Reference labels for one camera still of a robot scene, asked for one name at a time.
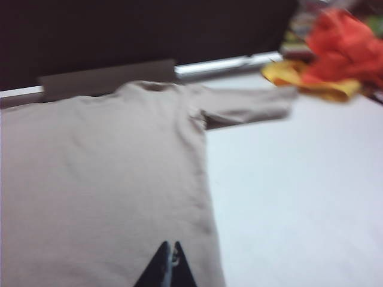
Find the white surface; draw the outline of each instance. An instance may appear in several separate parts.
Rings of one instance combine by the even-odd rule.
[[[272,87],[256,74],[201,83]],[[229,287],[383,286],[383,106],[301,96],[286,120],[207,140]]]

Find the red fabric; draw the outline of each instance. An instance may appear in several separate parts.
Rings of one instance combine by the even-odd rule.
[[[302,75],[304,83],[355,78],[383,88],[383,40],[349,12],[323,12],[306,42],[318,58]]]

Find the clothing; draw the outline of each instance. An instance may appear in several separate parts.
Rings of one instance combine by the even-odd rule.
[[[306,42],[318,56],[302,75],[307,84],[356,79],[383,88],[383,40],[349,12],[323,12]]]
[[[2,111],[2,286],[133,286],[165,240],[224,286],[206,121],[282,118],[295,97],[135,81]]]
[[[361,83],[354,79],[338,82],[304,83],[302,74],[308,65],[302,61],[285,60],[270,63],[262,68],[262,75],[276,86],[294,85],[300,91],[319,96],[325,100],[346,102],[361,90]]]

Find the beige t-shirt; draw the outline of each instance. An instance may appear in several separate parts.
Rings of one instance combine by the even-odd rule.
[[[133,286],[165,240],[199,287],[224,286],[206,121],[282,118],[295,97],[135,81],[2,111],[2,286]]]

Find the t-shirt sleeve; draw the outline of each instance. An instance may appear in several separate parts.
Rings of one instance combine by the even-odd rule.
[[[190,89],[195,115],[205,117],[210,128],[283,118],[297,98],[295,87],[240,90],[191,85]]]

